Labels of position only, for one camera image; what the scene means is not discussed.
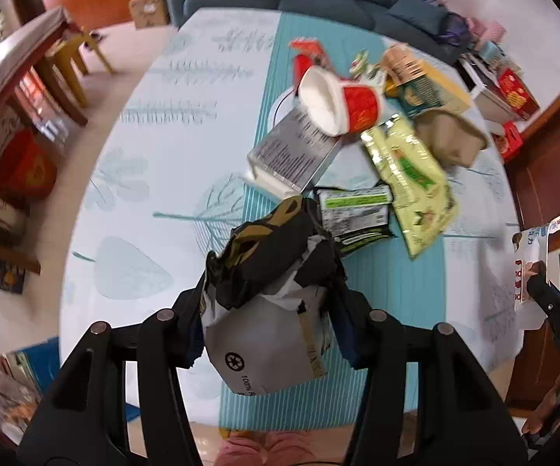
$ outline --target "wooden table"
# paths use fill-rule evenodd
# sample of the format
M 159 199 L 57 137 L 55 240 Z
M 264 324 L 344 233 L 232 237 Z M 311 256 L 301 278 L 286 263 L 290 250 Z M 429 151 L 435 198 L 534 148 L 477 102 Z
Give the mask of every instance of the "wooden table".
M 0 43 L 0 113 L 21 78 L 34 67 L 62 110 L 78 124 L 85 126 L 88 123 L 88 119 L 64 93 L 45 59 L 48 49 L 67 30 L 76 32 L 79 28 L 67 21 L 63 7 L 57 7 L 25 24 Z M 41 267 L 35 258 L 16 250 L 0 246 L 0 259 L 40 273 Z

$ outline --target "yellow packaging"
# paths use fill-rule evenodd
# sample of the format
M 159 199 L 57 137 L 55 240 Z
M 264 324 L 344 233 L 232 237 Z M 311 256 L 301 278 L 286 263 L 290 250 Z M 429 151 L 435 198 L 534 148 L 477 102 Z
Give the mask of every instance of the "yellow packaging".
M 469 93 L 454 82 L 454 80 L 446 77 L 431 63 L 421 60 L 420 66 L 435 86 L 442 108 L 452 113 L 461 114 L 472 106 L 472 99 Z
M 433 243 L 459 209 L 446 174 L 404 116 L 394 114 L 361 138 L 380 177 L 392 188 L 392 206 L 413 258 Z

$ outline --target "tablecloth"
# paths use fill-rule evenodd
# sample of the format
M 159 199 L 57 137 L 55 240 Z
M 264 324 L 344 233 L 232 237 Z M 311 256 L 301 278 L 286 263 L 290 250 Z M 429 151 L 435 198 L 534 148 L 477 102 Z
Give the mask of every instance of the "tablecloth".
M 308 16 L 204 9 L 175 32 L 141 79 L 105 143 L 77 218 L 61 299 L 63 360 L 95 320 L 118 327 L 171 306 L 197 283 L 206 252 L 221 250 L 231 227 L 274 207 L 239 176 L 247 152 L 269 129 L 272 106 L 291 86 L 288 42 L 295 37 L 319 39 L 341 74 L 361 49 L 377 59 L 392 43 Z M 416 53 L 462 85 L 453 68 Z M 486 131 L 475 107 L 465 116 Z M 510 291 L 515 208 L 493 145 L 449 181 L 460 215 L 418 258 L 409 260 L 393 219 L 397 238 L 360 249 L 344 264 L 349 286 L 373 306 L 428 329 L 447 320 L 490 370 L 521 348 Z M 204 355 L 192 369 L 178 370 L 189 419 L 238 429 L 350 423 L 366 372 L 350 369 L 336 345 L 324 362 L 325 377 L 248 398 L 229 391 Z M 126 385 L 127 401 L 138 403 L 133 363 Z M 406 408 L 416 401 L 417 368 L 410 365 Z

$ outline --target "floor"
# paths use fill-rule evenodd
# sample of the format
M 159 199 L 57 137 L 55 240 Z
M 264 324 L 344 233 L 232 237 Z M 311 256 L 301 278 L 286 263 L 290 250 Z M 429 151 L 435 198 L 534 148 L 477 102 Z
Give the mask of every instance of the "floor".
M 135 30 L 132 23 L 103 31 L 101 48 L 118 72 L 108 75 L 92 54 L 84 54 L 90 76 L 82 79 L 90 102 L 88 126 L 71 136 L 66 160 L 48 200 L 33 207 L 27 249 L 43 266 L 40 276 L 29 275 L 23 296 L 0 292 L 0 351 L 15 350 L 56 336 L 64 260 L 77 211 L 92 168 L 111 127 L 144 71 L 157 57 L 170 27 Z M 510 382 L 513 363 L 491 374 L 502 397 Z M 132 450 L 144 455 L 139 419 L 130 423 Z M 221 445 L 217 428 L 194 424 L 194 436 L 204 462 L 212 463 Z M 313 451 L 320 460 L 339 460 L 349 442 L 351 426 L 316 431 Z
M 503 51 L 523 70 L 523 80 L 541 110 L 551 105 L 560 94 L 560 10 L 552 0 L 443 1 L 452 12 L 484 23 L 495 20 L 504 26 Z M 523 131 L 537 116 L 515 125 Z

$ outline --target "red paper cup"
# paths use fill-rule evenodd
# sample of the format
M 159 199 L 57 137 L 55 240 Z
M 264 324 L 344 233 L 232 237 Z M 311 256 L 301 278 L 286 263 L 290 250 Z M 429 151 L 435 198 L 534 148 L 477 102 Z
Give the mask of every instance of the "red paper cup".
M 342 80 L 319 66 L 308 68 L 299 96 L 310 120 L 329 136 L 372 128 L 383 114 L 383 98 L 374 87 Z

